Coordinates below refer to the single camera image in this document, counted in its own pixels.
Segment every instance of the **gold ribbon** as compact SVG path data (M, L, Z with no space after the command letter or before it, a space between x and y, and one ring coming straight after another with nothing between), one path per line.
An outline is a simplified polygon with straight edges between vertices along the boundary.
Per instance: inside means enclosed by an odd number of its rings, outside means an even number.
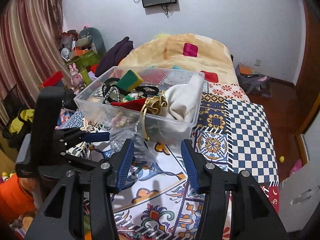
M146 127L145 127L146 114L148 113L148 114L159 115L162 107L167 107L167 106L168 106L168 103L165 100L164 95L161 95L159 97L151 97L151 98L146 99L146 101L140 111L141 117L142 117L142 129L143 129L145 140L147 140L147 141L150 140L150 136L147 135Z

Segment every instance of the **beige blanket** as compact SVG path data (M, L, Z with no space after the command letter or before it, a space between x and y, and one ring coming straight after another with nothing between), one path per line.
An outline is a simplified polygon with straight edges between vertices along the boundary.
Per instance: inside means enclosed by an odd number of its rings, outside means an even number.
M195 34L172 35L150 41L133 50L120 66L207 71L218 75L220 84L238 84L228 48L211 38Z

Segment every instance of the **metal screw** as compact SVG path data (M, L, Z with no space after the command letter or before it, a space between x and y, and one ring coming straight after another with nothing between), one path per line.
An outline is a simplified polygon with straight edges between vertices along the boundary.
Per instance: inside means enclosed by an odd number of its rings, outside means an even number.
M69 170L66 172L67 177L71 177L71 176L73 176L73 174L75 174L75 172L73 170Z
M108 169L110 167L110 164L109 163L103 163L103 164L101 164L100 167L101 167L101 169L106 170L106 169Z
M209 170L213 170L215 165L213 163L207 163L206 165L206 168L209 169Z
M243 170L243 171L241 171L241 175L244 176L244 177L249 177L250 176L250 172L246 171L246 170Z

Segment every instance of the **green and yellow sponge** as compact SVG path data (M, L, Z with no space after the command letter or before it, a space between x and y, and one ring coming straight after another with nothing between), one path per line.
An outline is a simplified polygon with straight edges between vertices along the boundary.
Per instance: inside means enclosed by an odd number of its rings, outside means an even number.
M128 70L126 74L118 81L117 87L130 92L138 87L143 82L143 79L134 71Z

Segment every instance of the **clear plastic box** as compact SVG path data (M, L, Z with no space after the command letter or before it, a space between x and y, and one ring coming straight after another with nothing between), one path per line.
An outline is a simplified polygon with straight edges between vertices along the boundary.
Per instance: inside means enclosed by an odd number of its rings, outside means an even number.
M89 86L87 86L75 98L75 102L81 110L83 116L87 121L96 122L113 129L119 128L115 125L115 120L121 125L130 125L137 122L140 117L140 112L125 109L123 107L111 106L102 104L102 85L111 77L121 78L129 69L139 74L144 82L143 85L157 86L160 91L167 90L169 87L177 84L186 84L195 72L174 70L174 69L160 69L160 68L144 68L144 67L112 67L102 76L97 78ZM198 73L202 80L204 74ZM196 126L202 91L196 104L195 115L192 122L183 122L174 119L169 119L162 116L146 114L145 128L150 140L153 142L164 143L168 145L180 145L183 139L190 138L192 128Z

